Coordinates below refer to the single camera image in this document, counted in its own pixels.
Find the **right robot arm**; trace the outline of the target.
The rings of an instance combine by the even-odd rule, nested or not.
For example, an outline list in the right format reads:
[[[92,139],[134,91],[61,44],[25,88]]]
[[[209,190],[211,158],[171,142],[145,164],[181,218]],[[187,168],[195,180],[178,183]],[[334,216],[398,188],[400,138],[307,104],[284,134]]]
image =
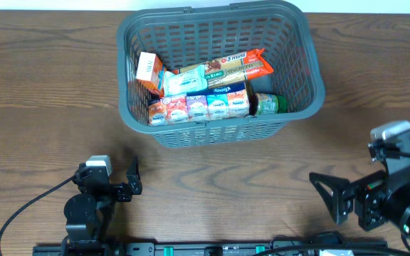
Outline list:
[[[333,221],[340,225],[350,213],[366,231],[390,222],[410,239],[410,129],[391,134],[372,132],[368,144],[372,161],[383,169],[356,181],[311,173]]]

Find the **teal wet wipes packet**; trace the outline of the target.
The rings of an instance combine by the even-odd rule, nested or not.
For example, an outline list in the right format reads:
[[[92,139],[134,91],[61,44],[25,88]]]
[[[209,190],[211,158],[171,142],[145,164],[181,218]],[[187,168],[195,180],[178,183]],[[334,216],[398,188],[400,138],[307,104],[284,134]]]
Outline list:
[[[177,75],[166,71],[163,87],[166,97],[205,90],[208,87],[208,82],[205,78],[205,66],[201,64],[192,70]]]

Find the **green lid glass jar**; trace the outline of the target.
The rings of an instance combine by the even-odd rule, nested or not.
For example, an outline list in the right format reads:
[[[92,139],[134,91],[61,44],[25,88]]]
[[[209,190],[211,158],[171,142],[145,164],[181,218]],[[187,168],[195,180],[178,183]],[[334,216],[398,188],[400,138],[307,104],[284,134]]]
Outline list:
[[[250,114],[282,114],[288,111],[288,103],[282,95],[256,93],[250,98]]]

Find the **orange San Remo spaghetti pack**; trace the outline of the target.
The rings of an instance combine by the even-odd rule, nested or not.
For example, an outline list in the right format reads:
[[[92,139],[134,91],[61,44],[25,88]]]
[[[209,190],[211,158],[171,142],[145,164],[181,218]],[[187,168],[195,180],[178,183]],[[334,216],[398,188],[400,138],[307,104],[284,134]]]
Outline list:
[[[273,73],[274,69],[262,56],[264,51],[264,48],[256,48],[208,60],[196,65],[186,66],[172,72],[180,74],[192,70],[199,65],[204,65],[208,88],[223,87]]]

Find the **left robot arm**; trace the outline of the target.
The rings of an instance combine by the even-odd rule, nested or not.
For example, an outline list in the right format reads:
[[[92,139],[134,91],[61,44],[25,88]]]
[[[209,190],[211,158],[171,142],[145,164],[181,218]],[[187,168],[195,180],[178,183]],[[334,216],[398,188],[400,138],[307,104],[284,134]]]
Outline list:
[[[62,255],[125,255],[126,246],[107,236],[117,203],[126,203],[142,193],[139,163],[135,157],[126,170],[127,181],[111,183],[108,155],[90,157],[79,164],[72,182],[80,193],[65,204],[67,238]]]

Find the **Kleenex tissue multipack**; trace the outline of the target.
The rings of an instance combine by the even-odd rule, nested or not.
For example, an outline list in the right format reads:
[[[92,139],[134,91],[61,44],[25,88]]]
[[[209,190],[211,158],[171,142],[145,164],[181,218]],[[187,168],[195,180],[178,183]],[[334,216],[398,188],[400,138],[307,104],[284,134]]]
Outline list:
[[[245,82],[152,100],[148,107],[151,126],[204,122],[249,115]]]

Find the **orange and white carton box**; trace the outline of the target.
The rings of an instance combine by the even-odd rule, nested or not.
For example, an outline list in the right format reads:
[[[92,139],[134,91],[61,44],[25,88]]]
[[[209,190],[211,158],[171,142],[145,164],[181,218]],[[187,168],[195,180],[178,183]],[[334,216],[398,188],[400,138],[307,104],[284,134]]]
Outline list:
[[[153,95],[164,96],[163,80],[166,71],[155,53],[140,53],[136,79]]]

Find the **grey plastic shopping basket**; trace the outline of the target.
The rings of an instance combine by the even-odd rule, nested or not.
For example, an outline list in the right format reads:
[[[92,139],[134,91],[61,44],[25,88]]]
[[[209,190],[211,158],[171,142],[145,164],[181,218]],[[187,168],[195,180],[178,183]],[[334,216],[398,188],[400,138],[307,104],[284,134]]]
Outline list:
[[[313,116],[325,101],[308,20],[286,1],[136,11],[120,24],[116,43],[122,121],[168,148],[271,137],[287,123]],[[141,53],[154,53],[168,70],[176,70],[254,48],[263,50],[273,73],[252,80],[251,88],[284,96],[286,113],[149,125],[152,94],[136,78]]]

